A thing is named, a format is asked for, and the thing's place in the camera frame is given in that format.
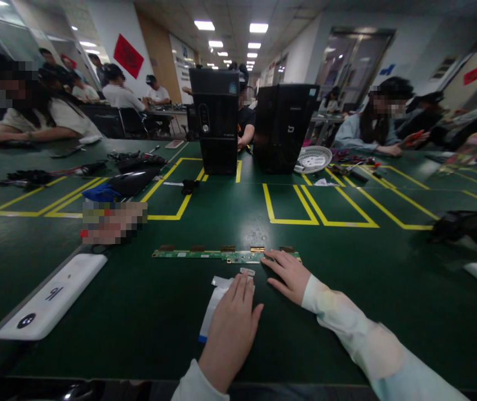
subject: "green circuit board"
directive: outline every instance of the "green circuit board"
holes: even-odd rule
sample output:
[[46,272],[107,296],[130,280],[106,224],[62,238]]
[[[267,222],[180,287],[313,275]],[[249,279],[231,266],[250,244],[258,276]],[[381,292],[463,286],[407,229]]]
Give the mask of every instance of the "green circuit board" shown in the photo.
[[[288,252],[301,262],[300,254],[298,252]],[[265,257],[262,252],[251,251],[236,251],[236,252],[222,252],[222,251],[160,251],[155,250],[152,257],[163,258],[195,258],[195,259],[220,259],[229,264],[238,265],[258,265],[261,263],[261,258]]]

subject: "green workbench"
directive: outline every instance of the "green workbench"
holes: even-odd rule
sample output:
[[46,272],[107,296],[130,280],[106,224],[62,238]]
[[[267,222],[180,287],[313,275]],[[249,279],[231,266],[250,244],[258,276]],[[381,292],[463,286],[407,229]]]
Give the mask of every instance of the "green workbench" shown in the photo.
[[[149,141],[108,140],[58,160],[45,150],[0,151],[0,175],[59,170],[105,158],[112,149],[153,147]],[[110,251],[107,264],[53,332],[10,375],[177,380],[202,352],[198,334],[213,276],[232,277],[241,265],[152,258],[153,251],[163,244],[177,250],[293,246],[316,277],[386,325],[449,383],[477,390],[477,280],[462,270],[477,261],[477,250],[428,243],[435,218],[449,210],[477,210],[477,167],[438,176],[437,163],[407,152],[402,159],[383,160],[385,180],[370,177],[363,185],[337,178],[341,187],[316,187],[310,183],[320,178],[338,181],[326,171],[305,178],[263,175],[245,152],[238,157],[240,175],[207,176],[197,143],[155,153],[175,157],[163,171],[165,180],[134,199],[148,202],[148,223],[131,244]],[[187,197],[180,187],[164,184],[196,178],[200,186]],[[75,195],[47,207],[81,185],[84,179],[66,178],[0,216],[0,321],[80,244],[82,222],[74,217],[81,198],[54,213]],[[0,206],[21,194],[0,188]],[[18,215],[44,209],[35,217]],[[270,270],[248,267],[256,271],[254,302],[265,309],[238,381],[367,383],[332,332],[266,284],[274,276]],[[0,341],[0,365],[15,347]]]

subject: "clear bottle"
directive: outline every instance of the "clear bottle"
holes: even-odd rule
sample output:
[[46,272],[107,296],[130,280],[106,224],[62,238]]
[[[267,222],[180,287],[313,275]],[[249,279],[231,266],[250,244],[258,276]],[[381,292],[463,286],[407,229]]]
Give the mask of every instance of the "clear bottle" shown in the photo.
[[439,167],[439,173],[451,174],[461,167],[469,165],[477,158],[477,133],[467,141]]

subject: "red decoration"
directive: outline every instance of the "red decoration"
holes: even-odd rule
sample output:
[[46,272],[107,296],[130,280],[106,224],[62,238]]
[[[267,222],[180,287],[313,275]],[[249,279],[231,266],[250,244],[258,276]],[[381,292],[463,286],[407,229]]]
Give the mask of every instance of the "red decoration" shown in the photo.
[[463,85],[468,85],[477,80],[477,67],[463,76]]
[[121,34],[116,42],[114,58],[135,79],[138,78],[144,58]]

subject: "black computer tower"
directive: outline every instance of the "black computer tower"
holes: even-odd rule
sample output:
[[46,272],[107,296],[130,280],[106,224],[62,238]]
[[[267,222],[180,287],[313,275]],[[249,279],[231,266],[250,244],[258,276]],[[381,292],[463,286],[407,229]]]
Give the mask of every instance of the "black computer tower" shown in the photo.
[[315,110],[318,85],[278,84],[259,89],[254,157],[266,174],[290,174]]
[[237,173],[239,72],[190,69],[205,173]]

